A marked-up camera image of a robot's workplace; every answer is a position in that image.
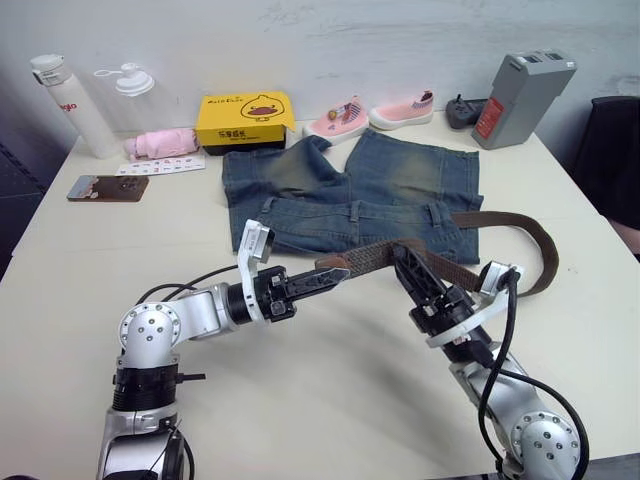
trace gray battery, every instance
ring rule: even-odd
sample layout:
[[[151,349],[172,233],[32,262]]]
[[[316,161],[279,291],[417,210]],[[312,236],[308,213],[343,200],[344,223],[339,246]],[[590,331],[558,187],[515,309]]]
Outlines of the gray battery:
[[[575,71],[556,49],[505,56],[471,135],[486,149],[525,142]]]

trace phone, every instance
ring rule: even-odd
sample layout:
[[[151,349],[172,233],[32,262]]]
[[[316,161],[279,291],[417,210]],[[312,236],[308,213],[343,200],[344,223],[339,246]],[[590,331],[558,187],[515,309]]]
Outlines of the phone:
[[[142,198],[149,177],[114,175],[81,175],[71,187],[71,202],[137,202]]]

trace red label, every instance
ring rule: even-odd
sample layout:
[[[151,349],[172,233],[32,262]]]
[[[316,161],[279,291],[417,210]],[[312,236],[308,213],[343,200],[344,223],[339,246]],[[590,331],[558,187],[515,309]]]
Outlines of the red label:
[[[489,135],[493,132],[498,120],[500,120],[500,115],[502,115],[503,111],[504,107],[500,105],[500,102],[491,97],[484,106],[484,110],[482,110],[482,115],[480,115],[478,123],[476,123],[476,132],[478,132],[485,140],[489,138]]]
[[[58,105],[58,106],[61,109],[63,109],[65,112],[70,112],[74,108],[78,108],[78,106],[75,103],[67,103],[66,105]]]

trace denim shorts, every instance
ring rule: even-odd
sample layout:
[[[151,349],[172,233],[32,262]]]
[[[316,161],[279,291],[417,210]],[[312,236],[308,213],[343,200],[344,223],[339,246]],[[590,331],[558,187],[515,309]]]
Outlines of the denim shorts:
[[[417,237],[458,263],[478,263],[475,229],[450,212],[478,210],[478,153],[404,142],[367,130],[344,172],[306,137],[287,150],[231,152],[222,180],[233,249],[252,218],[276,234],[274,251],[342,252],[380,240]]]

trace pink shoe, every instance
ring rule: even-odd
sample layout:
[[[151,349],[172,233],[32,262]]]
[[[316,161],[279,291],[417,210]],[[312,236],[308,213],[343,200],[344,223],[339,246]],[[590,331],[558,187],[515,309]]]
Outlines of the pink shoe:
[[[362,107],[360,99],[355,96],[349,103],[332,108],[325,116],[305,125],[302,134],[305,137],[318,135],[329,140],[332,145],[337,145],[361,135],[368,126],[367,112]]]
[[[381,130],[394,130],[405,125],[429,123],[433,117],[433,93],[426,90],[418,99],[397,105],[372,108],[371,124]]]

